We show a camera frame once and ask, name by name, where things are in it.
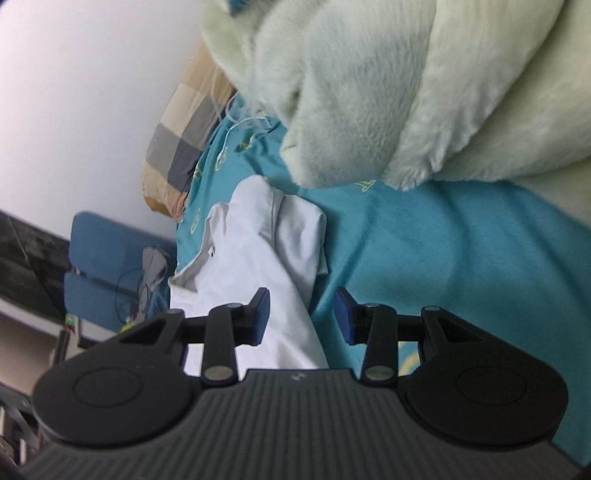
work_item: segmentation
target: white fluffy blanket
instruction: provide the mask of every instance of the white fluffy blanket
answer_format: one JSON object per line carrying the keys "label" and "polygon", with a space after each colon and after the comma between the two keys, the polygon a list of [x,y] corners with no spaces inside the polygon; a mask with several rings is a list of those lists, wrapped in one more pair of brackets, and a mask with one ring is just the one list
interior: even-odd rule
{"label": "white fluffy blanket", "polygon": [[304,187],[519,177],[591,225],[590,25],[591,0],[206,0],[203,38]]}

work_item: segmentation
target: teal bedsheet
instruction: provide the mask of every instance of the teal bedsheet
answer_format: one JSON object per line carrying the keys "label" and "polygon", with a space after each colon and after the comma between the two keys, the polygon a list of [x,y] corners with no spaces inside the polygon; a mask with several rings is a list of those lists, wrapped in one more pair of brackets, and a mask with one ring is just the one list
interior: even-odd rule
{"label": "teal bedsheet", "polygon": [[[234,117],[239,116],[234,107]],[[203,153],[177,230],[182,268],[198,252],[204,220],[244,178],[268,177],[327,216],[329,275],[317,281],[311,317],[331,367],[361,366],[332,313],[345,286],[359,302],[402,314],[438,304],[552,365],[566,380],[569,408],[556,443],[591,459],[591,231],[508,183],[427,183],[397,192],[379,182],[306,190],[278,155],[285,129],[231,127],[224,120]],[[402,347],[408,369],[413,344]]]}

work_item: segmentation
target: checkered pillowcase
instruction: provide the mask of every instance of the checkered pillowcase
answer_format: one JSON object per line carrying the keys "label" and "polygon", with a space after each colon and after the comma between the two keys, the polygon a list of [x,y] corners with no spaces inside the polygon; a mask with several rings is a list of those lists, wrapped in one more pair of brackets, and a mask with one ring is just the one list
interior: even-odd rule
{"label": "checkered pillowcase", "polygon": [[148,147],[142,191],[152,210],[180,221],[197,161],[233,93],[234,87],[201,44]]}

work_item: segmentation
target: metal screw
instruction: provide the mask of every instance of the metal screw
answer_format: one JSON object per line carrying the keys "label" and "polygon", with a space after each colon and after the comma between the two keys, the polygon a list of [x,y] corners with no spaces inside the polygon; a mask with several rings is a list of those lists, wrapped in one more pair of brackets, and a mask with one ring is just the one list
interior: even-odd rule
{"label": "metal screw", "polygon": [[212,382],[223,382],[224,380],[232,378],[233,374],[234,370],[225,365],[214,365],[205,370],[205,378]]}
{"label": "metal screw", "polygon": [[394,376],[394,370],[386,365],[374,365],[365,371],[365,376],[373,382],[385,382]]}

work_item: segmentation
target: wall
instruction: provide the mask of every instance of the wall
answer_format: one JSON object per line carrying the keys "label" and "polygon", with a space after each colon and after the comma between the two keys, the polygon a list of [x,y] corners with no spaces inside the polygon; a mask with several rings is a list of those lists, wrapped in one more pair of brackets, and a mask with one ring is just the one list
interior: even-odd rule
{"label": "wall", "polygon": [[200,0],[6,0],[0,209],[69,238],[91,210],[162,236],[145,150],[199,40]]}
{"label": "wall", "polygon": [[0,382],[30,395],[56,339],[0,314]]}

